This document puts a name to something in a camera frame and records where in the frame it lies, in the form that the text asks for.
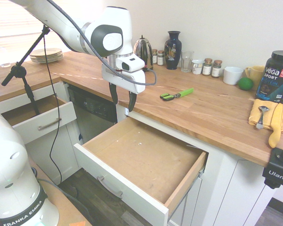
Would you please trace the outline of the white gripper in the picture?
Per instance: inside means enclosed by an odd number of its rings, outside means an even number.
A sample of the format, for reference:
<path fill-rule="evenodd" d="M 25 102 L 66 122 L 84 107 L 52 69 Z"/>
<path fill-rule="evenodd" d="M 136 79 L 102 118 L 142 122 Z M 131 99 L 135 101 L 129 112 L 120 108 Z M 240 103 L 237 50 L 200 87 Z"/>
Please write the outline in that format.
<path fill-rule="evenodd" d="M 128 110 L 131 112 L 136 103 L 136 94 L 143 92 L 145 90 L 145 85 L 134 84 L 116 76 L 115 73 L 108 69 L 104 64 L 102 64 L 101 71 L 102 78 L 109 82 L 110 94 L 115 105 L 118 103 L 117 86 L 129 91 Z M 137 70 L 135 72 L 121 71 L 119 73 L 130 81 L 145 83 L 145 73 L 143 70 Z"/>

